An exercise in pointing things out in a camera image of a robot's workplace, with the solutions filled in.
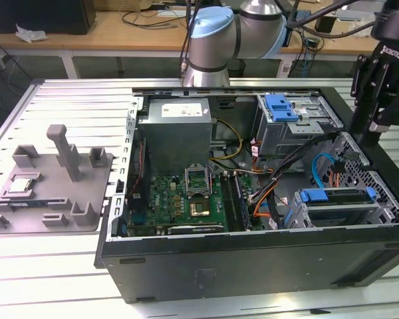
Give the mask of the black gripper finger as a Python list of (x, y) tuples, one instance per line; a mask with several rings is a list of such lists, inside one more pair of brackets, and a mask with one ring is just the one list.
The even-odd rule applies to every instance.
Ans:
[(380, 136), (391, 126), (399, 126), (399, 86), (394, 92), (383, 92), (377, 98), (367, 98), (361, 106), (365, 124), (360, 133), (360, 144), (375, 146)]
[(354, 98), (354, 113), (348, 127), (357, 144), (376, 145), (382, 129), (375, 123), (378, 113), (381, 80), (380, 59), (378, 57), (359, 55), (355, 64), (350, 95)]

